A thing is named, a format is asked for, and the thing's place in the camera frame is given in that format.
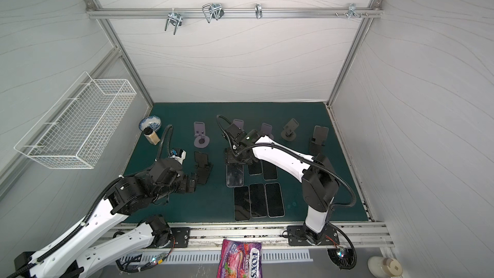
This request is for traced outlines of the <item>landscape phone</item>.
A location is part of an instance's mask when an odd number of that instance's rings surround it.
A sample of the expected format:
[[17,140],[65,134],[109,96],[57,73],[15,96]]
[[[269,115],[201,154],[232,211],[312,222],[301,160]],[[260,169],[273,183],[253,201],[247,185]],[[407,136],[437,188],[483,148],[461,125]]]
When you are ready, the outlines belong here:
[[252,218],[249,187],[234,188],[234,219],[248,221]]
[[262,163],[260,161],[252,162],[250,165],[248,165],[248,174],[250,176],[262,175],[262,173]]

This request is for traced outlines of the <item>purple phone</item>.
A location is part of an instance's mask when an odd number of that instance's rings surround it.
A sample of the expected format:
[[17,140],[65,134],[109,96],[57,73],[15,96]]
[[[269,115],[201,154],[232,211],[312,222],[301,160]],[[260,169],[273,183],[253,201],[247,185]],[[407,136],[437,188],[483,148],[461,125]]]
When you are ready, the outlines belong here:
[[264,218],[268,215],[266,204],[266,190],[264,184],[251,184],[250,202],[251,215],[253,218]]

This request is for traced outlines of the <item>white-edged phone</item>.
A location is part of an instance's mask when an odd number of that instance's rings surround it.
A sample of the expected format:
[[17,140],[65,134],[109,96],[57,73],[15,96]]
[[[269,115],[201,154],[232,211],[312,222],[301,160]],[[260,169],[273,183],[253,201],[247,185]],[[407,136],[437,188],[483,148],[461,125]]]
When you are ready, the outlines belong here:
[[279,183],[270,183],[265,185],[266,202],[268,208],[268,216],[271,218],[279,218],[285,216],[283,195]]

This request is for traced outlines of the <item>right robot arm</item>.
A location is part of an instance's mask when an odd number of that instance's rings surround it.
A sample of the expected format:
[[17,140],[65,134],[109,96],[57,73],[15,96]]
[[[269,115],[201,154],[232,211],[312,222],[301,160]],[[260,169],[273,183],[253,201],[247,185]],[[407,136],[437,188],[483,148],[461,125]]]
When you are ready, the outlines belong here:
[[358,260],[356,248],[349,236],[330,222],[330,217],[337,207],[354,207],[357,201],[356,193],[337,175],[329,158],[323,154],[314,157],[298,153],[276,143],[269,136],[261,136],[256,130],[246,133],[223,115],[217,115],[216,122],[222,136],[228,142],[225,150],[228,163],[251,164],[254,161],[266,161],[301,183],[302,197],[307,204],[303,234],[289,232],[288,236],[305,240],[313,246],[323,242],[327,230],[343,236],[349,247],[336,244],[329,257],[339,269],[353,269]]

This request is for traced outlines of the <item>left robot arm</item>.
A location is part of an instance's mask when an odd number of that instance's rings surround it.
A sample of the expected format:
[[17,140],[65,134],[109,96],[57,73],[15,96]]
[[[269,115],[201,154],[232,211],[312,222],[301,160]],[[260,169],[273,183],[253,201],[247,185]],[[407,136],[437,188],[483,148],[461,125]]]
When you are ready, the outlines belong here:
[[36,252],[15,259],[12,277],[88,277],[106,265],[140,248],[162,248],[174,241],[161,215],[145,219],[127,234],[96,242],[114,226],[151,204],[167,201],[171,194],[194,193],[197,181],[183,171],[186,152],[171,148],[173,126],[168,125],[159,142],[153,165],[108,184],[87,214],[63,235]]

